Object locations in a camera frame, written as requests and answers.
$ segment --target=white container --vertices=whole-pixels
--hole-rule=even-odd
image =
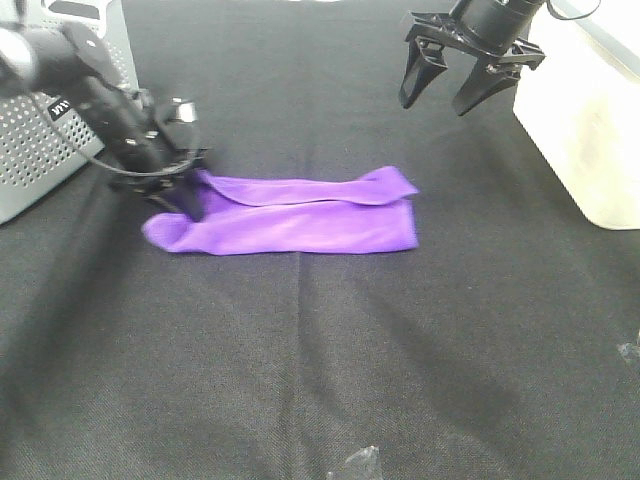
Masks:
[[[579,0],[555,0],[576,13]],[[536,15],[529,40],[547,58],[524,69],[514,112],[584,215],[640,229],[640,34],[636,2],[604,0],[579,22]]]

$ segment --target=clear plastic piece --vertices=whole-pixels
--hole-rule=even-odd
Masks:
[[[618,351],[627,365],[640,374],[640,346],[633,343],[618,345]]]
[[[384,480],[378,447],[363,448],[351,455],[335,472],[327,473],[327,480]]]

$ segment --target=perforated metal panel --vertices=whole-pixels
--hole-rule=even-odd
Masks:
[[[28,23],[56,29],[64,21],[82,21],[106,43],[124,83],[138,88],[120,0],[76,2],[97,3],[105,18],[94,20],[56,14],[44,8],[40,0],[32,0],[29,2]],[[0,0],[0,15],[11,15],[12,3],[13,0]],[[6,15],[2,20],[12,19]],[[42,93],[36,98],[45,111],[56,101]],[[102,143],[74,111],[66,113],[55,123],[85,153],[95,155],[102,149]],[[40,118],[29,99],[0,99],[0,223],[29,207],[84,163],[85,160]]]

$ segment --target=purple towel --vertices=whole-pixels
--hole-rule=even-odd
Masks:
[[[411,203],[418,190],[395,167],[344,183],[251,180],[199,172],[205,217],[161,213],[142,230],[174,253],[375,253],[418,246]]]

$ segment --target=black tablecloth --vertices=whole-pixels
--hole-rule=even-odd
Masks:
[[[368,445],[388,480],[640,478],[640,234],[585,220],[513,92],[455,116],[472,59],[400,108],[399,21],[450,5],[125,2],[216,174],[395,165],[421,246],[170,255],[84,169],[0,229],[3,478],[323,479]]]

